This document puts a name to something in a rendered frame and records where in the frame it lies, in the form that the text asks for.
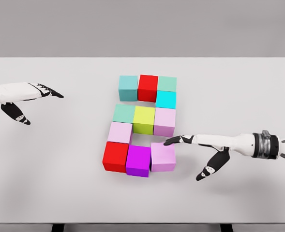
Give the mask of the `mint green cube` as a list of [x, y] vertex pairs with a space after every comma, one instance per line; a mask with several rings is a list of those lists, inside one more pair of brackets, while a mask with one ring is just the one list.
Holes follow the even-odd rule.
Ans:
[[134, 115], [134, 105], [116, 104], [112, 120], [114, 122], [133, 123]]
[[158, 77], [157, 90], [158, 91], [176, 92], [177, 91], [177, 78], [176, 77], [159, 76]]

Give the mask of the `bright cyan cube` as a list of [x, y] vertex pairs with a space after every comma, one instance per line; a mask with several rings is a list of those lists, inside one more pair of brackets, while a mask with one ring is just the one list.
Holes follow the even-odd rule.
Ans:
[[155, 107], [176, 109], [176, 92], [157, 91]]

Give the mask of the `red cube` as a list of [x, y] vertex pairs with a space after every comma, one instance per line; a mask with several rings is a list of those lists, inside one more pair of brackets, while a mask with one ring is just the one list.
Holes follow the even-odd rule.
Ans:
[[142, 102], [156, 102], [158, 76], [140, 75], [138, 84], [138, 100]]
[[102, 164], [106, 171], [126, 173], [126, 161], [129, 144], [107, 142]]

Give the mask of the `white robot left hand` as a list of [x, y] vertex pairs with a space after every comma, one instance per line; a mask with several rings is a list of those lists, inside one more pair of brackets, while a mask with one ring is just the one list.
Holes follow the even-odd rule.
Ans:
[[39, 83], [11, 83], [1, 85], [0, 107], [11, 119], [25, 125], [30, 125], [21, 109], [15, 104], [20, 101], [32, 101], [47, 96], [64, 98], [57, 91]]

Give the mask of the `pale pink cube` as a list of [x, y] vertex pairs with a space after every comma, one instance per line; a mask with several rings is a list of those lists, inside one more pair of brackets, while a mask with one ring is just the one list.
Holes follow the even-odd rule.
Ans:
[[156, 107], [153, 134], [172, 137], [176, 126], [176, 110]]
[[133, 134], [131, 123], [112, 122], [109, 129], [108, 141], [130, 144]]

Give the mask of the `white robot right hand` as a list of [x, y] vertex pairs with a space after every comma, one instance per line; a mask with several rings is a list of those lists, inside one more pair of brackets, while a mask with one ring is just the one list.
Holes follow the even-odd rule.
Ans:
[[208, 161], [203, 170], [196, 176], [196, 181], [205, 179], [206, 177], [218, 172], [230, 160], [229, 150], [231, 142], [229, 142], [225, 136], [206, 134], [178, 135], [166, 139], [164, 146], [179, 143], [211, 147], [217, 151]]

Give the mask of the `magenta purple cube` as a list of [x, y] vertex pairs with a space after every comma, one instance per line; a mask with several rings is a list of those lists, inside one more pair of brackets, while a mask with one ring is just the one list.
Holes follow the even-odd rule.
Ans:
[[150, 172], [151, 148], [129, 145], [126, 173], [131, 176], [148, 177]]

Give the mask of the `teal blue cube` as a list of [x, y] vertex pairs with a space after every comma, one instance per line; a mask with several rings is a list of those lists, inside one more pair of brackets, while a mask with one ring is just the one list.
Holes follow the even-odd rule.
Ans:
[[138, 77], [121, 75], [119, 77], [119, 98], [123, 102], [138, 101]]

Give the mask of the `yellow-green cube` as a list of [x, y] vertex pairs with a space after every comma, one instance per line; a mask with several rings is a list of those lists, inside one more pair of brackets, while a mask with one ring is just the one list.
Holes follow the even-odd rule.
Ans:
[[133, 132], [138, 134], [153, 135], [155, 108], [136, 106], [133, 119]]

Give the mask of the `orchid pink cube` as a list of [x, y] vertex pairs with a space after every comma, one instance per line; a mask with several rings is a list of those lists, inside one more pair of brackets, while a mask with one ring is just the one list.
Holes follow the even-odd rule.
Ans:
[[176, 166], [176, 153], [174, 145], [164, 143], [151, 143], [151, 171], [172, 172]]

